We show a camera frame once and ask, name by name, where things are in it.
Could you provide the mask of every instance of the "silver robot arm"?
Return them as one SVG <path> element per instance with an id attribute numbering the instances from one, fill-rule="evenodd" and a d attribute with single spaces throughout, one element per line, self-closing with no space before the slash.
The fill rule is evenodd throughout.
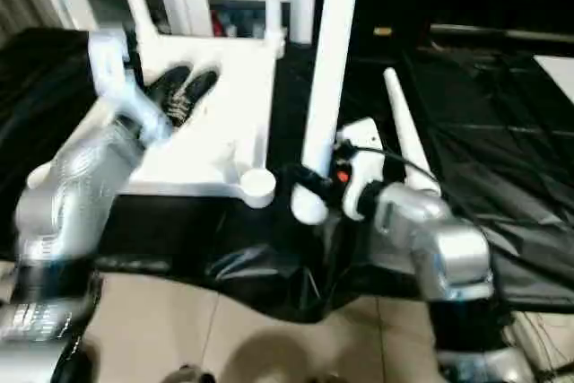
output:
<path id="1" fill-rule="evenodd" d="M 118 122 L 71 144 L 16 209 L 18 268 L 0 309 L 3 341 L 80 334 L 100 295 L 93 259 L 114 198 L 143 148 Z"/>
<path id="2" fill-rule="evenodd" d="M 17 204 L 15 285 L 0 307 L 2 382 L 91 382 L 89 371 L 76 368 L 100 297 L 94 268 L 100 237 L 145 148 L 171 133 L 164 113 L 124 71 L 124 48 L 113 35 L 90 36 L 96 91 L 117 116 L 63 147 Z"/>
<path id="3" fill-rule="evenodd" d="M 508 342 L 497 314 L 487 239 L 433 194 L 381 185 L 371 234 L 387 259 L 407 257 L 427 303 L 437 360 L 448 381 L 534 383 L 525 355 Z"/>

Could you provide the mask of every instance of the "black plastic sheet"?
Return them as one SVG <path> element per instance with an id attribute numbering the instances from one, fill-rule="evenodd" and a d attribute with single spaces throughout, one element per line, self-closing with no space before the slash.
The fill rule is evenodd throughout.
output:
<path id="1" fill-rule="evenodd" d="M 2 189 L 2 257 L 11 255 L 13 206 L 26 176 L 52 157 L 93 102 L 85 42 L 82 33 L 29 32 L 0 52 L 2 89 L 12 89 L 3 100 L 13 101 L 1 123 L 7 137 L 0 166 L 11 176 Z M 100 268 L 192 283 L 298 322 L 318 321 L 360 294 L 416 298 L 411 276 L 382 265 L 381 240 L 366 235 L 366 226 L 337 211 L 316 228 L 291 215 L 288 167 L 300 159 L 313 61 L 312 50 L 288 47 L 277 66 L 267 165 L 278 188 L 269 207 L 120 196 Z M 515 309 L 571 312 L 574 107 L 529 57 L 414 53 L 352 61 L 339 123 L 373 117 L 395 151 L 382 77 L 389 65 L 397 68 L 431 167 L 456 192 L 455 211 L 471 211 L 489 232 L 505 299 Z M 19 117 L 19 104 L 30 98 L 50 102 L 35 117 Z M 13 117 L 21 119 L 19 133 L 9 127 Z M 388 163 L 384 174 L 400 180 L 403 168 Z"/>

